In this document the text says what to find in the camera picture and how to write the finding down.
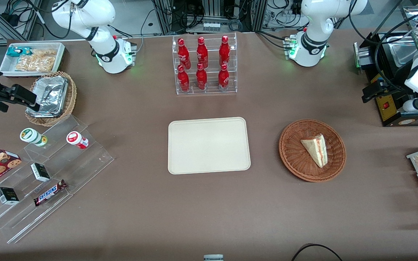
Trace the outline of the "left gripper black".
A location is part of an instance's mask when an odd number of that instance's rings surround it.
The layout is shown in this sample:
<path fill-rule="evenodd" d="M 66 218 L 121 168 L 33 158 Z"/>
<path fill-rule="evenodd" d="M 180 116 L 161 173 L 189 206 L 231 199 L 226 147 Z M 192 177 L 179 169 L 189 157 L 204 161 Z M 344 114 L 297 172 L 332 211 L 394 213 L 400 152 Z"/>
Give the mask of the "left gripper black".
<path fill-rule="evenodd" d="M 385 81 L 374 81 L 362 89 L 362 102 L 367 103 L 373 99 L 383 96 L 385 99 L 392 99 L 397 102 L 400 99 L 407 100 L 412 92 L 405 85 L 391 84 Z"/>

